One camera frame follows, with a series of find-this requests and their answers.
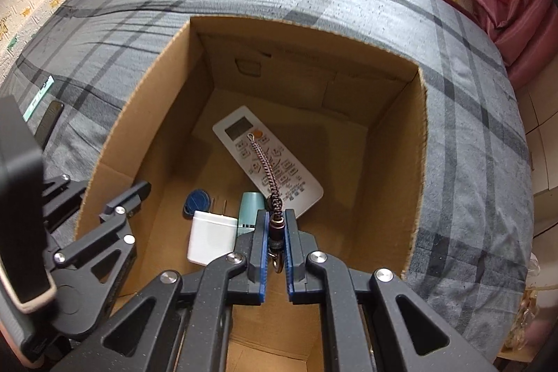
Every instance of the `gray plaid blanket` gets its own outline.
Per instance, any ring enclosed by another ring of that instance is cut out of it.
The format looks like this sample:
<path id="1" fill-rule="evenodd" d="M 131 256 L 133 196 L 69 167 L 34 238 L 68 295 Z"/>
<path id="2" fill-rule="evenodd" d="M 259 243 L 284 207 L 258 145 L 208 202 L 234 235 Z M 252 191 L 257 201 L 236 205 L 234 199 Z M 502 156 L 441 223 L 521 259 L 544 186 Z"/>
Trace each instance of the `gray plaid blanket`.
<path id="1" fill-rule="evenodd" d="M 428 156 L 408 284 L 486 357 L 496 356 L 527 274 L 533 207 L 512 87 L 488 37 L 442 0 L 67 0 L 0 88 L 23 110 L 48 76 L 65 105 L 46 174 L 88 179 L 144 71 L 192 15 L 285 19 L 418 62 L 428 83 Z M 73 225 L 58 232 L 70 241 Z"/>

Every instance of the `blue gripper pad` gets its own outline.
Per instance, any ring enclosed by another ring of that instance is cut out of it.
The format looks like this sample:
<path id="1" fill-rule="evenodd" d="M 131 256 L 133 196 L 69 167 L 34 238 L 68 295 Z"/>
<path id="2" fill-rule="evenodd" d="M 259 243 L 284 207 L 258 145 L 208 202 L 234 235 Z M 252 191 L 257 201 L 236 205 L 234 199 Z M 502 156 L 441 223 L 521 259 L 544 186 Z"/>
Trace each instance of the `blue gripper pad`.
<path id="1" fill-rule="evenodd" d="M 285 276 L 287 280 L 288 300 L 292 301 L 292 296 L 295 293 L 295 283 L 293 282 L 292 274 L 291 240 L 288 234 L 288 222 L 285 223 Z"/>
<path id="2" fill-rule="evenodd" d="M 266 223 L 263 228 L 263 244 L 262 244 L 262 260 L 260 262 L 259 271 L 259 301 L 263 303 L 266 300 L 267 285 L 267 236 L 270 231 L 270 214 L 266 213 Z"/>

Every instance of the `metal pivot screw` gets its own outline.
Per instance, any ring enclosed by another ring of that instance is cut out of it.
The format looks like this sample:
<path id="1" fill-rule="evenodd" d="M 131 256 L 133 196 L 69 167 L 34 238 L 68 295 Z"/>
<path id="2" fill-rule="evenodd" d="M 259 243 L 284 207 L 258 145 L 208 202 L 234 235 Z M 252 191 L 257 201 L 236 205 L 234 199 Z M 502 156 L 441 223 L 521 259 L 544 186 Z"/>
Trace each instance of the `metal pivot screw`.
<path id="1" fill-rule="evenodd" d="M 62 252 L 57 252 L 57 253 L 54 255 L 54 261 L 55 261 L 56 263 L 64 263 L 64 262 L 66 262 L 66 256 L 63 255 Z"/>
<path id="2" fill-rule="evenodd" d="M 163 284 L 174 284 L 178 280 L 178 275 L 175 272 L 163 272 L 160 279 Z"/>
<path id="3" fill-rule="evenodd" d="M 322 251 L 314 251 L 310 254 L 310 260 L 315 263 L 324 263 L 327 260 L 327 254 Z"/>
<path id="4" fill-rule="evenodd" d="M 244 260 L 244 256 L 242 254 L 238 254 L 238 252 L 229 252 L 227 254 L 227 262 L 239 264 Z"/>
<path id="5" fill-rule="evenodd" d="M 393 272 L 387 268 L 380 268 L 376 271 L 376 277 L 382 282 L 389 282 L 393 279 Z"/>

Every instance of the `cardboard edge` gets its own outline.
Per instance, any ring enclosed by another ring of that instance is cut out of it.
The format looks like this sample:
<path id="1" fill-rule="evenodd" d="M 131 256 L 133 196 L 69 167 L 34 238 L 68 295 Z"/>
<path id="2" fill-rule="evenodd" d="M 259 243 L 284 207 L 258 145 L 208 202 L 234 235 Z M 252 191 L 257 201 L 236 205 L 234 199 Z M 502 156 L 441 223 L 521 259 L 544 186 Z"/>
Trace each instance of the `cardboard edge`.
<path id="1" fill-rule="evenodd" d="M 221 15 L 204 16 L 203 20 L 199 18 L 200 17 L 193 17 L 191 19 L 191 23 L 200 35 L 217 34 L 220 36 L 227 36 L 229 34 L 232 34 L 236 37 L 261 39 L 261 37 L 264 37 L 265 34 L 275 33 L 278 34 L 280 40 L 284 43 L 292 43 L 296 45 L 296 42 L 294 41 L 292 35 L 289 33 L 289 31 L 293 30 L 293 28 L 296 28 L 296 30 L 298 31 L 303 31 L 304 34 L 311 34 L 312 40 L 310 42 L 313 42 L 314 44 L 316 44 L 317 42 L 317 52 L 324 52 L 326 54 L 338 56 L 340 58 L 350 58 L 355 62 L 368 66 L 370 66 L 370 62 L 367 61 L 366 57 L 370 55 L 370 52 L 379 52 L 389 60 L 388 66 L 398 68 L 399 70 L 397 73 L 395 73 L 388 72 L 383 68 L 376 67 L 377 71 L 384 77 L 395 77 L 401 81 L 404 81 L 405 83 L 409 83 L 413 80 L 419 67 L 416 62 L 411 61 L 411 59 L 408 59 L 405 56 L 386 50 L 372 43 L 367 43 L 361 40 L 347 37 L 345 35 L 339 34 L 336 31 L 325 31 L 313 26 L 297 24 L 281 19 L 263 19 L 253 16 Z M 247 21 L 251 23 L 250 28 L 242 28 L 242 30 L 250 30 L 250 33 L 244 33 L 242 35 L 239 34 L 239 21 Z M 343 51 L 338 52 L 335 47 L 330 46 L 330 42 L 332 40 L 341 40 L 341 42 L 345 42 L 346 44 L 348 44 L 348 47 L 339 47 L 339 49 L 342 49 Z"/>
<path id="2" fill-rule="evenodd" d="M 91 198 L 95 195 L 96 190 L 92 189 L 92 186 L 93 186 L 93 183 L 98 179 L 98 174 L 100 172 L 99 171 L 100 165 L 104 164 L 103 158 L 107 154 L 107 150 L 109 149 L 109 147 L 111 147 L 111 141 L 114 138 L 115 131 L 118 129 L 118 125 L 121 123 L 122 118 L 126 115 L 127 111 L 130 109 L 130 105 L 134 102 L 136 94 L 140 90 L 142 90 L 142 88 L 146 84 L 147 77 L 153 72 L 153 69 L 155 67 L 157 67 L 157 64 L 165 57 L 166 51 L 170 47 L 172 47 L 175 44 L 175 42 L 180 40 L 182 38 L 182 35 L 185 34 L 187 30 L 190 30 L 190 29 L 191 29 L 191 22 L 187 21 L 180 28 L 180 30 L 170 39 L 170 41 L 166 44 L 166 46 L 163 48 L 161 53 L 155 58 L 155 60 L 151 63 L 151 65 L 146 69 L 146 72 L 143 73 L 143 76 L 140 78 L 138 84 L 136 85 L 136 87 L 134 88 L 134 90 L 132 91 L 130 96 L 128 97 L 128 100 L 126 101 L 124 107 L 122 107 L 122 110 L 118 114 L 118 117 L 116 118 L 116 121 L 114 122 L 113 126 L 111 127 L 111 130 L 109 131 L 109 133 L 107 135 L 107 139 L 105 139 L 105 142 L 103 144 L 101 152 L 99 153 L 99 157 L 97 158 L 96 165 L 95 165 L 95 167 L 93 169 L 93 172 L 91 174 L 91 178 L 89 179 L 87 188 L 85 190 L 85 194 L 83 196 L 82 207 L 81 207 L 81 209 L 80 209 L 80 211 L 77 215 L 77 220 L 76 220 L 76 224 L 75 224 L 75 228 L 74 228 L 74 239 L 79 238 L 80 234 L 84 235 L 85 233 L 87 233 L 89 231 L 89 229 L 87 229 L 85 232 L 81 232 L 82 229 L 83 229 L 83 219 L 84 219 L 84 217 L 87 217 L 87 216 L 97 217 L 98 216 L 98 213 L 94 213 L 95 210 L 94 210 L 93 207 L 91 207 L 91 203 L 88 203 L 88 202 L 90 202 Z M 203 57 L 203 52 L 200 53 L 199 56 L 197 56 L 196 62 L 199 61 L 202 57 Z M 122 174 L 122 172 L 119 172 L 116 169 L 113 169 L 113 168 L 111 168 L 111 169 L 114 172 Z M 131 178 L 132 181 L 136 178 L 135 175 L 131 175 L 131 176 L 126 175 L 126 177 Z"/>
<path id="3" fill-rule="evenodd" d="M 426 85 L 426 81 L 424 79 L 424 74 L 422 68 L 419 67 L 417 76 L 420 86 L 421 86 L 421 93 L 422 93 L 422 118 L 423 118 L 423 138 L 422 138 L 422 157 L 421 157 L 421 179 L 420 179 L 420 189 L 418 193 L 418 204 L 416 208 L 415 214 L 415 228 L 411 234 L 411 244 L 410 249 L 407 254 L 407 260 L 405 261 L 405 265 L 403 271 L 401 271 L 401 279 L 407 280 L 407 272 L 411 266 L 411 260 L 413 255 L 415 254 L 415 247 L 416 247 L 416 240 L 417 234 L 420 227 L 420 218 L 422 213 L 422 202 L 424 198 L 424 186 L 425 186 L 425 176 L 426 176 L 426 157 L 428 154 L 428 86 Z"/>

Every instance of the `yellow star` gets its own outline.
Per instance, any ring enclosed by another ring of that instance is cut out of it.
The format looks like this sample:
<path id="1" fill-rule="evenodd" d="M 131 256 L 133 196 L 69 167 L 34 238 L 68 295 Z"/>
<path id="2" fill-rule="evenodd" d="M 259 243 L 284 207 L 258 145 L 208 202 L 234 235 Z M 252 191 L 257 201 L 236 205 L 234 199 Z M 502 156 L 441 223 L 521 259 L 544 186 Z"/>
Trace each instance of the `yellow star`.
<path id="1" fill-rule="evenodd" d="M 55 7 L 58 7 L 60 5 L 60 1 L 61 0 L 51 0 L 50 6 L 54 9 Z"/>
<path id="2" fill-rule="evenodd" d="M 0 18 L 0 40 L 4 39 L 4 36 L 8 35 L 8 27 L 6 25 L 6 17 Z"/>

